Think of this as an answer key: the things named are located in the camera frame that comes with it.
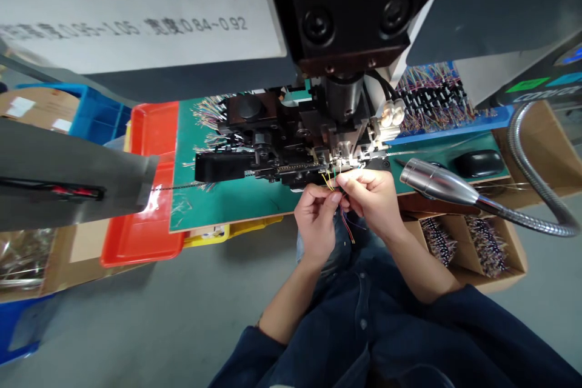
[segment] metal lamp head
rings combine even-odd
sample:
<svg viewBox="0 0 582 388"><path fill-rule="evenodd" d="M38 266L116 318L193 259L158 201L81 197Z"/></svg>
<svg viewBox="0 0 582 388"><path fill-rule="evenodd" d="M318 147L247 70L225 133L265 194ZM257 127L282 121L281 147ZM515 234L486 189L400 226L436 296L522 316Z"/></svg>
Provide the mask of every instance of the metal lamp head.
<svg viewBox="0 0 582 388"><path fill-rule="evenodd" d="M404 166L400 181L435 199L474 206L479 193L456 174L433 164L412 158Z"/></svg>

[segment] dark blue jacket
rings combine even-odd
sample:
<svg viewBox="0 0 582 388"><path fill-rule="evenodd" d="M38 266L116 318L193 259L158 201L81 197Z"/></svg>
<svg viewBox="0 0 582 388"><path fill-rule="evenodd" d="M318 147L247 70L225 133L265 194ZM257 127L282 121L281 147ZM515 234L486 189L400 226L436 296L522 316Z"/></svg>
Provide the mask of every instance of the dark blue jacket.
<svg viewBox="0 0 582 388"><path fill-rule="evenodd" d="M582 387L551 347L472 286L427 306L378 259L340 273L288 346L246 328L210 386L360 388L372 368L407 387Z"/></svg>

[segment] cardboard box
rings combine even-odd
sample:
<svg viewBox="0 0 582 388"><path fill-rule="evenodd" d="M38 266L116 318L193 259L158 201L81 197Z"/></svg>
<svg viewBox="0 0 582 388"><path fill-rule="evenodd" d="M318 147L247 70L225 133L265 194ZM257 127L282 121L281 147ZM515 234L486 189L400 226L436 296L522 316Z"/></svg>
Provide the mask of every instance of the cardboard box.
<svg viewBox="0 0 582 388"><path fill-rule="evenodd" d="M510 179L504 179L499 184L527 182L509 152L507 129L493 130L493 135L511 175ZM528 160L558 196L570 196L582 191L582 161L546 101L536 103L529 110L522 124L520 139ZM532 189L500 188L492 195L484 194L511 209L543 203Z"/></svg>
<svg viewBox="0 0 582 388"><path fill-rule="evenodd" d="M99 263L109 220L56 230L42 286L31 290L0 289L0 303L42 297L139 266L105 269Z"/></svg>
<svg viewBox="0 0 582 388"><path fill-rule="evenodd" d="M79 107L72 94L51 88L24 88L0 94L0 116L68 133Z"/></svg>
<svg viewBox="0 0 582 388"><path fill-rule="evenodd" d="M527 256L513 224L499 217L491 218L491 225L506 243L507 270L501 273L498 278L488 278L483 274L477 257L477 250L470 239L469 228L465 223L464 217L459 215L439 216L425 214L419 218L423 219L431 216L437 216L438 220L451 234L451 237L457 240L457 252L451 261L449 270L461 284L471 284L483 293L492 293L505 290L526 276L528 269ZM420 221L409 221L404 224L428 250Z"/></svg>

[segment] hand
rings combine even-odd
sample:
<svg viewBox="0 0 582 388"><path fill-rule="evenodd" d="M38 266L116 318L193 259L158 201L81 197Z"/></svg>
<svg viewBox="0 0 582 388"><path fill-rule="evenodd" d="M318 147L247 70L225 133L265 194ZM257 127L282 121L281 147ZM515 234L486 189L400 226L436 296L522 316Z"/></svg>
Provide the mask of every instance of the hand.
<svg viewBox="0 0 582 388"><path fill-rule="evenodd" d="M349 195L351 208L359 217L365 217L370 229L384 241L406 233L392 174L352 170L340 174L332 183L344 189Z"/></svg>
<svg viewBox="0 0 582 388"><path fill-rule="evenodd" d="M339 191L309 184L295 207L295 220L303 239L305 254L303 259L323 267L335 247L333 214L342 199Z"/></svg>

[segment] red plastic tray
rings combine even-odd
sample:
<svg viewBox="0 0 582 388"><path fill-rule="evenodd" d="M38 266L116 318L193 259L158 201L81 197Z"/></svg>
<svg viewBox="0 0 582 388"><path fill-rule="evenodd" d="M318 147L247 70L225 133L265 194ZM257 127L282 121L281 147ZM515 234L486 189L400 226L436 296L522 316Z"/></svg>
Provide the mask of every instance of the red plastic tray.
<svg viewBox="0 0 582 388"><path fill-rule="evenodd" d="M132 152L161 156L154 188L172 186L177 128L178 103L144 104L132 111ZM142 212L112 218L101 265L111 268L178 256L185 233L169 233L171 211L172 191L152 191Z"/></svg>
<svg viewBox="0 0 582 388"><path fill-rule="evenodd" d="M141 104L132 110L130 151L158 155L162 162L174 160L178 130L178 102Z"/></svg>

